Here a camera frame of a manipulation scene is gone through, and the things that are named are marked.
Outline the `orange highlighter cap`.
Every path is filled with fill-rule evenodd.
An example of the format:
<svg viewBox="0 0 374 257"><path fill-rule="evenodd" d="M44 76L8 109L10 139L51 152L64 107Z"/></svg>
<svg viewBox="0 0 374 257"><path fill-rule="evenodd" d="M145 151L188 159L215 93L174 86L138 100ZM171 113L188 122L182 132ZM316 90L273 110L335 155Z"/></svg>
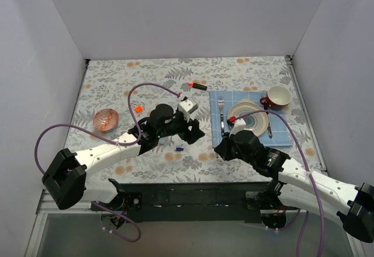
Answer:
<svg viewBox="0 0 374 257"><path fill-rule="evenodd" d="M137 113L142 112L142 111L143 111L143 108L142 108L141 106L137 106L137 107L135 108L135 111L136 111Z"/></svg>

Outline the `orange black highlighter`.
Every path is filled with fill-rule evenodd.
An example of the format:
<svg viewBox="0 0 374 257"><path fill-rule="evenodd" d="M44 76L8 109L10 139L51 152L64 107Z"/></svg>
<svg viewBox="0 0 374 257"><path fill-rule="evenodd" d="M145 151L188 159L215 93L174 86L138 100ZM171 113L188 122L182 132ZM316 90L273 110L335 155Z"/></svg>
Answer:
<svg viewBox="0 0 374 257"><path fill-rule="evenodd" d="M201 91L206 91L207 90L207 86L199 84L199 83L191 82L191 83L188 83L188 85L191 88L195 88L195 89L198 89L198 90L201 90Z"/></svg>

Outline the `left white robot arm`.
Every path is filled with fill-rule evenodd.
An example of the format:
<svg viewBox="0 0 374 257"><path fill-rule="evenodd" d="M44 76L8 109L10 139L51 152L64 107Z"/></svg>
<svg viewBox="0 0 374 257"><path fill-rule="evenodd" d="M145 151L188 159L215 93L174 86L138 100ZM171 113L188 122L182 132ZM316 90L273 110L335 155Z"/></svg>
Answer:
<svg viewBox="0 0 374 257"><path fill-rule="evenodd" d="M117 162L152 150L165 137L178 135L188 144L195 143L204 136L199 121L191 118L197 108L189 99L179 102L176 109L160 104L149 117L107 144L77 152L65 148L57 153L41 181L60 210L80 201L102 203L118 210L124 205L121 184L114 179L98 182L91 177Z"/></svg>

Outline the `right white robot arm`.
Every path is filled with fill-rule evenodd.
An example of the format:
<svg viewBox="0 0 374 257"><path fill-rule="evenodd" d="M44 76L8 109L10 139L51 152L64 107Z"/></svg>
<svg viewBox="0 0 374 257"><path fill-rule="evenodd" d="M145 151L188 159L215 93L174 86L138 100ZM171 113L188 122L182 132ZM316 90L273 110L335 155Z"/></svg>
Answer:
<svg viewBox="0 0 374 257"><path fill-rule="evenodd" d="M226 135L214 149L225 161L240 159L260 175L271 178L273 189L264 194L265 204L297 207L341 224L354 238L373 242L373 186L344 183L305 166L288 154L264 147L254 133L242 130Z"/></svg>

